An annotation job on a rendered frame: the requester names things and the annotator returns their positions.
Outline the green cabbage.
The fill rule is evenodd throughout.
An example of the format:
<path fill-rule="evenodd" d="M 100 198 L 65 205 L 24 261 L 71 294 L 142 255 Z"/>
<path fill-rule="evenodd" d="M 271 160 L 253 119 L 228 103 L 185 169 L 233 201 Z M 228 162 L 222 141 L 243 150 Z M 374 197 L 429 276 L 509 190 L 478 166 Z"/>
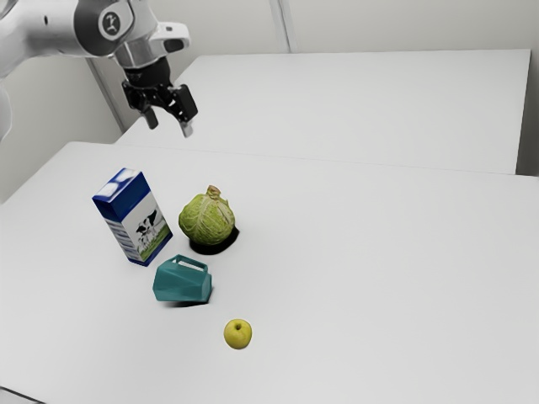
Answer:
<path fill-rule="evenodd" d="M 221 190 L 209 185 L 197 194 L 179 213 L 179 227 L 194 243 L 214 246 L 224 242 L 235 226 L 235 215 Z"/>

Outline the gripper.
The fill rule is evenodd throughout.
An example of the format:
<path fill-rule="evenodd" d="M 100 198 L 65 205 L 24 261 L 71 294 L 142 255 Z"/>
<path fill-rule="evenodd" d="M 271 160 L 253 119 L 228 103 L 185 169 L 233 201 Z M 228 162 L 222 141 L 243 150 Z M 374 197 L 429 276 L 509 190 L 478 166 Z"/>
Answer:
<path fill-rule="evenodd" d="M 151 106 L 167 110 L 178 122 L 184 138 L 193 135 L 192 120 L 198 108 L 186 84 L 173 88 L 170 65 L 166 57 L 139 68 L 125 68 L 122 88 L 128 105 L 140 113 L 150 130 L 158 126 L 157 116 Z"/>

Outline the yellow-green apple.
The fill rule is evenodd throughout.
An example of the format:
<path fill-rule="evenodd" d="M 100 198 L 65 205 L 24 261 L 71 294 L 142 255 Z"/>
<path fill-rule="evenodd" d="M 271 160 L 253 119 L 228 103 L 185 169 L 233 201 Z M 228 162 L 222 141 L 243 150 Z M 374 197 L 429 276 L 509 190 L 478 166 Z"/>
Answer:
<path fill-rule="evenodd" d="M 226 344 L 233 349 L 246 348 L 252 339 L 253 330 L 249 322 L 243 319 L 230 320 L 223 330 Z"/>

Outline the teal faceted mug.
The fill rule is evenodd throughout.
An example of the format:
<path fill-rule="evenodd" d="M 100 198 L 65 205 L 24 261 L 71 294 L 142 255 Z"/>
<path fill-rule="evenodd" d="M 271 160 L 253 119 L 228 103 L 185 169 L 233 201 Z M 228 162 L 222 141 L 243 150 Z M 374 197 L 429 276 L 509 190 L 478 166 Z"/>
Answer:
<path fill-rule="evenodd" d="M 178 254 L 157 267 L 152 291 L 157 301 L 207 303 L 212 276 L 205 263 Z"/>

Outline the blue and white milk carton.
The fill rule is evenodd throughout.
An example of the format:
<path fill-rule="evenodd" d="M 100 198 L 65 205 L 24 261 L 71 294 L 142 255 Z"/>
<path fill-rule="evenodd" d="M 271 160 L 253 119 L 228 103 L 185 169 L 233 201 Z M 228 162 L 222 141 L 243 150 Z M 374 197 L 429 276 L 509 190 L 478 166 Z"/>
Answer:
<path fill-rule="evenodd" d="M 122 168 L 92 201 L 132 263 L 149 265 L 173 236 L 141 171 Z"/>

